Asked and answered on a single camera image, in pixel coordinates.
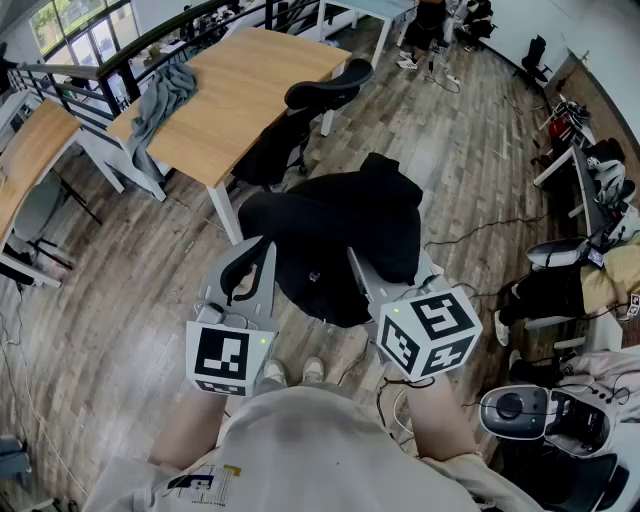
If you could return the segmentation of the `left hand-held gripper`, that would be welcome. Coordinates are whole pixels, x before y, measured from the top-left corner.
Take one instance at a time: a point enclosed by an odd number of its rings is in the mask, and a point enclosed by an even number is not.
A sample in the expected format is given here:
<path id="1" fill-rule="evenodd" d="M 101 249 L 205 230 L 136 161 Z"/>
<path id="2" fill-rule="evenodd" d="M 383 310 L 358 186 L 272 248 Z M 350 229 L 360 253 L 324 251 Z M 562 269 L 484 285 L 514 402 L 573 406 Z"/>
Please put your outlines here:
<path id="1" fill-rule="evenodd" d="M 278 334 L 276 256 L 275 244 L 257 236 L 211 263 L 200 290 L 207 303 L 195 306 L 196 319 L 186 326 L 186 377 L 200 390 L 255 394 Z"/>

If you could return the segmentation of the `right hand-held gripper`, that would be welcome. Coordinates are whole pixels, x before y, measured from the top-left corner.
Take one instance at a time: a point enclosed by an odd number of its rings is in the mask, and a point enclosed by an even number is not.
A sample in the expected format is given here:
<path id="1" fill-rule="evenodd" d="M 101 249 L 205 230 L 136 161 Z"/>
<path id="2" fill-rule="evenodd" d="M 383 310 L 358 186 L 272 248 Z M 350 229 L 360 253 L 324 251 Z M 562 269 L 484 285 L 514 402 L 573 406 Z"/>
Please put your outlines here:
<path id="1" fill-rule="evenodd" d="M 383 361 L 393 363 L 410 382 L 466 363 L 482 334 L 482 324 L 465 292 L 449 286 L 444 269 L 424 249 L 413 285 L 386 281 L 351 247 L 348 258 L 369 300 L 368 334 Z"/>

